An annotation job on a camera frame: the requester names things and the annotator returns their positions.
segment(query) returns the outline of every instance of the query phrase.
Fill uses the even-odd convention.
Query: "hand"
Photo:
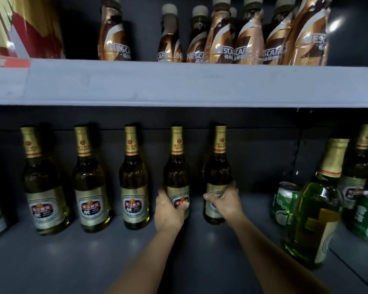
[[[204,194],[203,197],[215,205],[221,216],[231,226],[232,222],[240,217],[245,217],[242,212],[242,206],[239,197],[239,190],[236,188],[236,182],[231,182],[225,190],[225,193],[220,197],[211,194]]]
[[[174,208],[165,190],[160,188],[155,207],[155,227],[157,231],[178,233],[184,224],[184,213],[189,206],[190,203],[185,201]]]

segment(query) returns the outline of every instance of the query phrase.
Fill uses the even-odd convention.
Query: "person's left hand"
[[[189,205],[190,203],[186,201],[179,207],[174,208],[165,190],[160,188],[155,207],[155,227],[157,231],[178,233],[184,224],[184,213]]]

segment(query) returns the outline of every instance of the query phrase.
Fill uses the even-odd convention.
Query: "person's right arm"
[[[330,294],[314,275],[271,242],[244,215],[235,182],[218,198],[204,194],[236,233],[265,294]]]

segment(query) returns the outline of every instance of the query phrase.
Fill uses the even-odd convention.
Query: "green glass bottle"
[[[164,167],[164,184],[174,207],[190,201],[190,167],[184,158],[182,127],[172,127],[172,147]]]
[[[83,230],[95,233],[105,229],[111,220],[105,174],[93,155],[88,128],[83,125],[76,126],[75,133],[78,162],[72,172],[72,179],[76,205]]]
[[[59,174],[41,154],[35,127],[22,127],[27,162],[22,173],[23,187],[37,232],[56,234],[69,225],[69,208]]]
[[[221,197],[228,184],[232,181],[231,168],[226,158],[226,126],[215,127],[214,153],[204,169],[204,178],[207,183],[206,192]],[[207,223],[219,225],[225,219],[211,202],[204,200],[203,217]]]
[[[150,221],[148,175],[139,156],[136,127],[126,126],[126,155],[119,170],[124,225],[130,230]]]
[[[342,194],[343,212],[347,225],[354,218],[354,205],[362,194],[368,178],[368,125],[362,125],[356,147],[352,153],[347,153],[342,167],[342,176],[339,179],[338,189]]]
[[[337,189],[349,139],[331,138],[313,179],[298,194],[283,248],[309,269],[320,267],[342,212]]]

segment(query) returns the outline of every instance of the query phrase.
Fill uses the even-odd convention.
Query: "forearm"
[[[331,293],[245,216],[231,224],[265,294]]]
[[[176,236],[175,232],[158,232],[145,251],[137,257],[134,265],[110,287],[106,294],[157,293]]]

